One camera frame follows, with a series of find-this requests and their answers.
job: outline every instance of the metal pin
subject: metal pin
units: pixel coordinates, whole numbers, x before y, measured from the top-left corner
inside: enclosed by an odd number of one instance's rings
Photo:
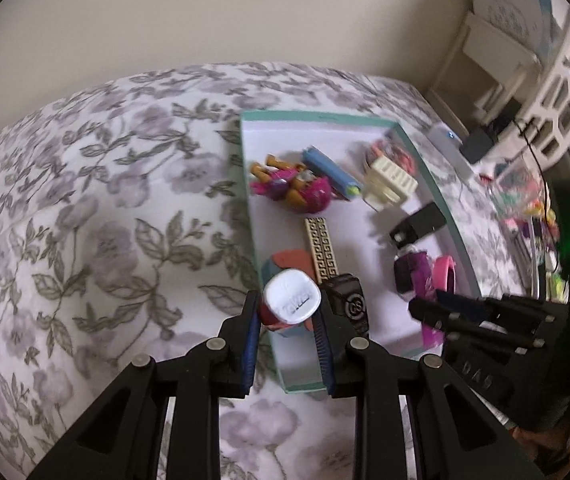
[[[351,339],[350,345],[353,349],[364,350],[369,347],[369,341],[364,337],[354,337]]]
[[[207,348],[210,350],[222,350],[225,348],[227,341],[225,341],[222,337],[213,337],[207,340]]]
[[[425,366],[429,368],[440,368],[443,365],[443,359],[438,357],[436,354],[427,354],[422,358]]]
[[[148,354],[136,354],[134,358],[131,360],[131,363],[136,368],[145,368],[150,363],[151,360],[152,358],[149,357]]]

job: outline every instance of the pink bracelet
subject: pink bracelet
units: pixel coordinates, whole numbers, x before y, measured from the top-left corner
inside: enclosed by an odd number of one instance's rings
[[[454,292],[456,288],[455,265],[454,259],[449,255],[436,258],[433,269],[431,269],[431,285],[434,290]]]
[[[446,290],[454,292],[456,289],[456,265],[454,259],[447,256],[439,256],[434,261],[431,269],[431,293],[435,294],[436,290]],[[422,326],[422,345],[424,348],[434,348],[434,346],[443,343],[443,333],[433,329],[431,326]]]

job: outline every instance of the blue marker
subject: blue marker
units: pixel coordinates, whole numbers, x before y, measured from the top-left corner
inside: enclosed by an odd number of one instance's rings
[[[326,176],[332,187],[348,200],[360,196],[361,183],[315,147],[303,150],[303,164],[316,175]]]

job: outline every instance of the gray leaf pattern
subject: gray leaf pattern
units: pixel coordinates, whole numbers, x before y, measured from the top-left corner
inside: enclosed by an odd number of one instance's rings
[[[401,121],[481,291],[522,291],[493,207],[422,135],[437,117],[406,83],[251,62],[76,92],[0,131],[0,468],[9,480],[23,480],[135,354],[183,355],[241,311],[258,281],[239,113],[265,108]],[[259,350],[252,397],[221,403],[223,478],[347,478],[351,407],[286,396],[264,337]],[[308,428],[323,424],[328,436],[310,442]]]

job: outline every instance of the gold patterned bar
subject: gold patterned bar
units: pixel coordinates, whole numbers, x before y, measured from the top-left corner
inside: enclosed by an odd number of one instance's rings
[[[322,283],[338,276],[334,248],[324,218],[305,218],[305,230],[314,261],[316,282]]]

